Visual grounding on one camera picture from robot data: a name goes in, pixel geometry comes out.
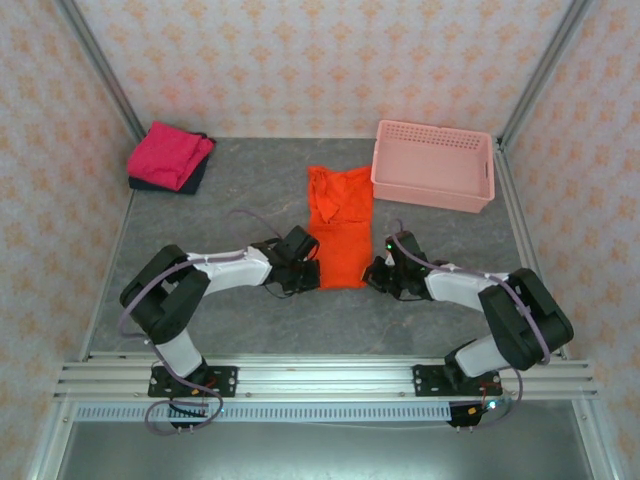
gray stone surface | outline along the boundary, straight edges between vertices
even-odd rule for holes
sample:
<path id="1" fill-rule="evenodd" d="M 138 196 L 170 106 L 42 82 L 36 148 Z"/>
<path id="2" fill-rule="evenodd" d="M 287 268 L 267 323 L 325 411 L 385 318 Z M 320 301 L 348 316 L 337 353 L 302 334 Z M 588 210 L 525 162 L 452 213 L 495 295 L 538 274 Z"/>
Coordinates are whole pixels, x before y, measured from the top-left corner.
<path id="1" fill-rule="evenodd" d="M 348 170 L 370 164 L 373 140 L 221 139 L 194 197 L 137 192 L 108 285 L 94 351 L 146 351 L 116 332 L 118 296 L 163 246 L 219 253 L 270 238 L 257 220 L 226 213 L 247 208 L 286 234 L 306 226 L 310 165 Z M 502 191 L 480 214 L 376 200 L 374 251 L 402 218 L 430 259 L 487 271 L 520 266 Z M 229 228 L 244 240 L 238 245 Z M 483 315 L 444 302 L 401 303 L 373 289 L 314 291 L 287 300 L 264 288 L 209 295 L 189 330 L 203 353 L 422 354 L 442 356 L 488 333 Z"/>

pink basket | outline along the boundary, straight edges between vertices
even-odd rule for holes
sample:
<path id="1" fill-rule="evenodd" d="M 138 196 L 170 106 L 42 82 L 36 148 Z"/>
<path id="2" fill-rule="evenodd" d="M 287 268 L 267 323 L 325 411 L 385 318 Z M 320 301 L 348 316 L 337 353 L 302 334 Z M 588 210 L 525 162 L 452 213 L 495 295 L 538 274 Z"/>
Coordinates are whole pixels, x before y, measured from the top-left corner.
<path id="1" fill-rule="evenodd" d="M 478 213 L 495 197 L 493 141 L 482 132 L 382 120 L 373 196 Z"/>

wall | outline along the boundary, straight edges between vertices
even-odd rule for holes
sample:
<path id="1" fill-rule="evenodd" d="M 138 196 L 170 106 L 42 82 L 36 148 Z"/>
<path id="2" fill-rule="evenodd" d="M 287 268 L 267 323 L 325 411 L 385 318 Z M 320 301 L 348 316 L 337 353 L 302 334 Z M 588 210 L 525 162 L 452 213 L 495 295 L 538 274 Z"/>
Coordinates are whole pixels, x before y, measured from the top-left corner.
<path id="1" fill-rule="evenodd" d="M 501 133 L 569 0 L 80 0 L 143 125 Z"/>
<path id="2" fill-rule="evenodd" d="M 0 86 L 0 478 L 22 479 L 99 294 L 133 142 L 51 0 L 0 5 Z"/>
<path id="3" fill-rule="evenodd" d="M 640 472 L 640 9 L 595 1 L 509 160 L 542 268 Z"/>

pink cloth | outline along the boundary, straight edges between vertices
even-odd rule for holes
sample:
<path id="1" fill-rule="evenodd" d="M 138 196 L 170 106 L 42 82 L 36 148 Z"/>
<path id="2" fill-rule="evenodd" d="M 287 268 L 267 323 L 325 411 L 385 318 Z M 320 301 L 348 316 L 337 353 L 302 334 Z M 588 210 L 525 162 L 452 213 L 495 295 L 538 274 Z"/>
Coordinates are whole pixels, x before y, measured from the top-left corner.
<path id="1" fill-rule="evenodd" d="M 213 147 L 208 138 L 153 122 L 131 154 L 127 173 L 177 192 Z"/>

folded clothes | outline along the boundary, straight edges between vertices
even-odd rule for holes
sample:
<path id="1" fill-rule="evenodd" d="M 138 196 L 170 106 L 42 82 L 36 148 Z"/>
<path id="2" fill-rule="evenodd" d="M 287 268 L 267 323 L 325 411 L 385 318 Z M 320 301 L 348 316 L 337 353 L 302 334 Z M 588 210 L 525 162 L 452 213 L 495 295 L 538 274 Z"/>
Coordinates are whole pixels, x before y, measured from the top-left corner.
<path id="1" fill-rule="evenodd" d="M 364 287 L 362 274 L 373 255 L 371 167 L 309 167 L 309 208 L 309 233 L 320 242 L 320 288 Z"/>
<path id="2" fill-rule="evenodd" d="M 149 134 L 129 158 L 127 173 L 176 192 L 213 147 L 214 142 L 206 137 L 153 122 Z"/>
<path id="3" fill-rule="evenodd" d="M 195 195 L 198 191 L 198 187 L 200 186 L 200 182 L 202 182 L 202 178 L 204 177 L 204 172 L 207 169 L 207 162 L 209 161 L 209 155 L 204 157 L 204 159 L 198 164 L 196 169 L 193 171 L 191 176 L 187 178 L 187 181 L 184 182 L 184 185 L 180 188 L 180 190 L 174 193 L 180 193 L 182 195 Z M 171 192 L 165 187 L 160 187 L 158 185 L 154 185 L 153 183 L 145 182 L 144 180 L 140 180 L 139 178 L 129 177 L 129 187 L 134 190 L 147 190 L 152 192 Z"/>

